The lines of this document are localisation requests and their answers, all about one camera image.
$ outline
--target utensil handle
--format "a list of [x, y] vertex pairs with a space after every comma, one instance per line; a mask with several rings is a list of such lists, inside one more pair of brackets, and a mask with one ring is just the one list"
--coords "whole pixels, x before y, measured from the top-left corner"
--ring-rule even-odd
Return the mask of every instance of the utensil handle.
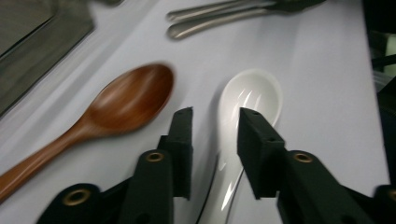
[[222, 25], [231, 21], [238, 21], [250, 17], [264, 15], [268, 12], [262, 7], [252, 7], [219, 15], [208, 16], [193, 21], [183, 21], [169, 27], [167, 34], [174, 39], [182, 39], [205, 29]]
[[209, 4], [199, 7], [190, 7], [169, 12], [166, 17], [169, 21], [183, 21], [205, 15], [207, 13], [220, 11], [230, 7], [237, 7], [257, 0], [234, 0]]
[[85, 139], [82, 129], [69, 131], [0, 176], [0, 204], [71, 145]]

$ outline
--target black plastic part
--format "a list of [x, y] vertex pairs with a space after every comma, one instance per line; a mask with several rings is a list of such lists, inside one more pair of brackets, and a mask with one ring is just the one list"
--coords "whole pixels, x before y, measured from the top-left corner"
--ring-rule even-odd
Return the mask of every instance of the black plastic part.
[[370, 198], [341, 186], [314, 155], [283, 148], [281, 137], [263, 119], [258, 112], [241, 108], [238, 155], [256, 198], [279, 190], [283, 223], [396, 223], [395, 187], [380, 186]]
[[140, 156], [118, 223], [173, 223], [172, 159], [168, 152], [157, 149]]
[[96, 211], [102, 209], [101, 204], [102, 197], [99, 188], [92, 184], [76, 184], [59, 193], [37, 223], [101, 223], [99, 221], [100, 217], [95, 214]]
[[374, 223], [314, 155], [290, 151], [285, 166], [285, 188], [278, 200], [284, 223]]
[[173, 163], [174, 197], [191, 196], [192, 108], [178, 110], [167, 136], [162, 136], [158, 149], [169, 152]]
[[353, 189], [346, 188], [346, 190], [375, 223], [396, 223], [396, 188], [393, 186], [377, 187], [374, 198], [358, 193]]
[[274, 198], [283, 176], [285, 141], [260, 113], [240, 108], [237, 148], [256, 199]]
[[[191, 133], [192, 108], [189, 107], [175, 113], [169, 135], [161, 137], [158, 149], [139, 157], [134, 176], [105, 192], [92, 184], [64, 189], [37, 223], [173, 223], [173, 197], [190, 198]], [[64, 195], [76, 189], [84, 189], [90, 197], [78, 205], [64, 204]]]

